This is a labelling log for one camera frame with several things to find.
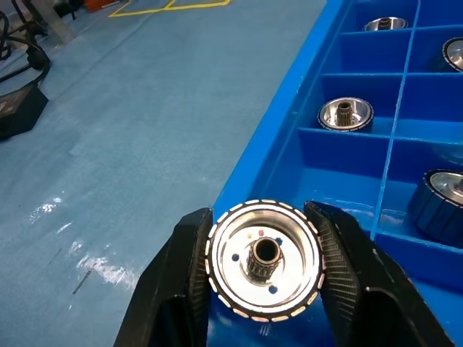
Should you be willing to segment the black box on floor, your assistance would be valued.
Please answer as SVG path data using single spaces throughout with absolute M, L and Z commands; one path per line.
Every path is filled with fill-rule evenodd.
M 29 132 L 47 102 L 48 98 L 36 84 L 0 95 L 0 140 Z

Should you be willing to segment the blue plastic compartment tray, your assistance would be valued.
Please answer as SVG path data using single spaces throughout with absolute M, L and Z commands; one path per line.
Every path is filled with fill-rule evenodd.
M 365 32 L 379 17 L 408 27 Z M 327 0 L 214 206 L 253 199 L 340 207 L 411 278 L 463 347 L 463 248 L 417 229 L 409 201 L 433 169 L 463 171 L 463 72 L 437 72 L 443 44 L 463 37 L 463 0 Z M 327 101 L 374 108 L 367 131 L 324 129 Z

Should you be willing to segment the metal roller with ribbed rim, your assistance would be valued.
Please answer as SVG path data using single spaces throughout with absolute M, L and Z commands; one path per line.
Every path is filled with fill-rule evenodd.
M 369 21 L 364 27 L 363 31 L 382 31 L 382 30 L 397 30 L 408 27 L 408 21 L 401 17 L 379 17 L 375 20 Z
M 338 132 L 367 131 L 373 125 L 373 106 L 361 98 L 336 98 L 324 103 L 318 111 L 318 123 Z
M 451 38 L 443 44 L 434 67 L 437 72 L 463 72 L 463 37 Z
M 205 271 L 217 298 L 255 322 L 303 313 L 325 278 L 317 228 L 303 212 L 275 200 L 249 200 L 223 213 L 205 244 Z
M 463 171 L 426 172 L 412 195 L 408 215 L 427 237 L 463 248 Z

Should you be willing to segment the grey metal leg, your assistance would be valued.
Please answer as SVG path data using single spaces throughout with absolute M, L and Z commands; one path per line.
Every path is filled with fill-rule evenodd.
M 51 28 L 51 31 L 59 39 L 62 45 L 67 45 L 75 37 L 64 21 L 59 17 L 53 7 L 54 0 L 35 0 L 38 12 Z

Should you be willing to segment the orange object on floor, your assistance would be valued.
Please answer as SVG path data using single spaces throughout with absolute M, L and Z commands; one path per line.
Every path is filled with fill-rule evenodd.
M 83 0 L 85 8 L 93 13 L 103 8 L 118 4 L 120 0 Z

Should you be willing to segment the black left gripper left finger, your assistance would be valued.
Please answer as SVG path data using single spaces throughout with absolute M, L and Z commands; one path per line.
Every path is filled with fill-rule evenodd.
M 175 225 L 140 276 L 114 347 L 207 347 L 205 245 L 212 225 L 207 207 Z

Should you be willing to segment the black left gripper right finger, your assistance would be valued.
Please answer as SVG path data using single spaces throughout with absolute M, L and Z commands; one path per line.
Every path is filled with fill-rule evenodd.
M 325 278 L 320 291 L 337 347 L 455 347 L 401 266 L 357 219 L 307 201 Z

